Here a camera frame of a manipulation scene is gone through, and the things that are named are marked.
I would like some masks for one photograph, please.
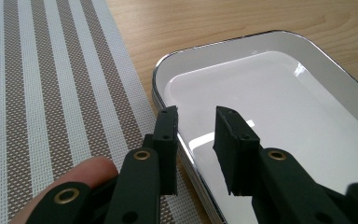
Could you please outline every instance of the skin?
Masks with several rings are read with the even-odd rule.
[[[36,205],[42,200],[45,194],[54,187],[65,182],[81,182],[94,189],[107,180],[118,175],[116,166],[105,157],[94,157],[79,163],[65,175],[54,181],[51,185],[40,192],[29,201],[20,212],[14,216],[10,223],[25,223]]]

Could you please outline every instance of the tray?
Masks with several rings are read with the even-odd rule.
[[[358,83],[303,36],[272,31],[171,53],[154,71],[153,98],[178,106],[179,156],[214,223],[256,223],[251,198],[228,195],[212,149],[217,105],[316,182],[340,193],[358,182]]]

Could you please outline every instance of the wooden surface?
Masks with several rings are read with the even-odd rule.
[[[358,80],[358,0],[106,1],[153,107],[152,72],[164,55],[269,30],[305,36]]]

